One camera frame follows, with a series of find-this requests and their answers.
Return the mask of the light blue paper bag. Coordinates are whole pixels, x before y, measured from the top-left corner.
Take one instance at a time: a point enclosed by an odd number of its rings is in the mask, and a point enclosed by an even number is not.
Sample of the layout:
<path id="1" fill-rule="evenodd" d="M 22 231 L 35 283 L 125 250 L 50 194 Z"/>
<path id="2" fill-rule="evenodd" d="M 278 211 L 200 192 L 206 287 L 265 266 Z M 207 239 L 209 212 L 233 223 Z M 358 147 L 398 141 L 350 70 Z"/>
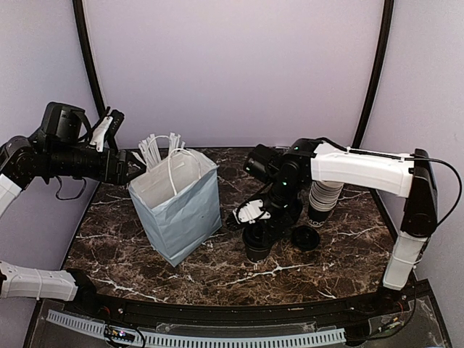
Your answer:
<path id="1" fill-rule="evenodd" d="M 222 226 L 218 165 L 177 148 L 128 187 L 152 248 L 173 267 Z"/>

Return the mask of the black paper coffee cup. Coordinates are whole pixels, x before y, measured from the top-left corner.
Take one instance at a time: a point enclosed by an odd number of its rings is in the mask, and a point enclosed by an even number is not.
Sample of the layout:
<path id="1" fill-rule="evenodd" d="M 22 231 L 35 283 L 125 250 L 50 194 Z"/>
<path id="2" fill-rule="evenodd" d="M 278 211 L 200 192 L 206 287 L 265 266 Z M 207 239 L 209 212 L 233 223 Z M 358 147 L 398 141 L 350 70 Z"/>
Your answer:
<path id="1" fill-rule="evenodd" d="M 246 247 L 246 257 L 250 262 L 259 263 L 268 257 L 270 250 L 271 248 Z"/>

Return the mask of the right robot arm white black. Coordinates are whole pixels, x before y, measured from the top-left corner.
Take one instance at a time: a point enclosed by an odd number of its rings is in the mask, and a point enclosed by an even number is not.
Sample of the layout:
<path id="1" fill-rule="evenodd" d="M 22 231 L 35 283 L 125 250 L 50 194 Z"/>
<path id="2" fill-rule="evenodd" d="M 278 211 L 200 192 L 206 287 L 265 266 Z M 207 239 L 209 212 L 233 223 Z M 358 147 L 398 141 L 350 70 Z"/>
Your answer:
<path id="1" fill-rule="evenodd" d="M 300 138 L 285 152 L 257 145 L 244 170 L 264 186 L 228 217 L 242 229 L 248 258 L 258 262 L 297 223 L 302 212 L 299 192 L 309 189 L 308 216 L 317 227 L 336 206 L 345 184 L 386 191 L 405 198 L 404 216 L 382 281 L 370 308 L 386 314 L 398 302 L 409 274 L 442 220 L 437 188 L 426 151 L 387 154 L 343 147 L 327 138 Z"/>

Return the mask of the black plastic cup lid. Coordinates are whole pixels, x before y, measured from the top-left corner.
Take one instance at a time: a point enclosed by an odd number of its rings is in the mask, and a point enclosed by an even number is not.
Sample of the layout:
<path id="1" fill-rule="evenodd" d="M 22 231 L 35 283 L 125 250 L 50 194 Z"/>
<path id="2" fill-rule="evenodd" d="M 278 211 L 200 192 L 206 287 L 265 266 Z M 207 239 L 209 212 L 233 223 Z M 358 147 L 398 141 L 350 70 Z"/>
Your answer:
<path id="1" fill-rule="evenodd" d="M 271 248 L 273 245 L 267 233 L 260 225 L 245 228 L 242 233 L 242 239 L 245 246 L 250 249 L 264 250 Z"/>

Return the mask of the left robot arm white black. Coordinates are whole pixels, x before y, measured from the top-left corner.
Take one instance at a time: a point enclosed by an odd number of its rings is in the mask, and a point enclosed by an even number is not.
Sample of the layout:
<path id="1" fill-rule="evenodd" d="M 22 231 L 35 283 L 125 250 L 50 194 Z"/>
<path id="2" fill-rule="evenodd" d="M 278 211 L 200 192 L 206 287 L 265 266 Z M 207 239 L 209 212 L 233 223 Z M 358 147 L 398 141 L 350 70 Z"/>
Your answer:
<path id="1" fill-rule="evenodd" d="M 15 136 L 1 146 L 1 211 L 34 178 L 48 183 L 64 177 L 124 186 L 146 172 L 146 165 L 128 149 L 118 149 L 115 134 L 124 115 L 107 110 L 91 125 L 84 109 L 52 101 L 41 125 L 30 136 Z M 81 270 L 24 268 L 1 263 L 1 298 L 26 297 L 74 302 L 87 316 L 102 311 L 102 299 Z"/>

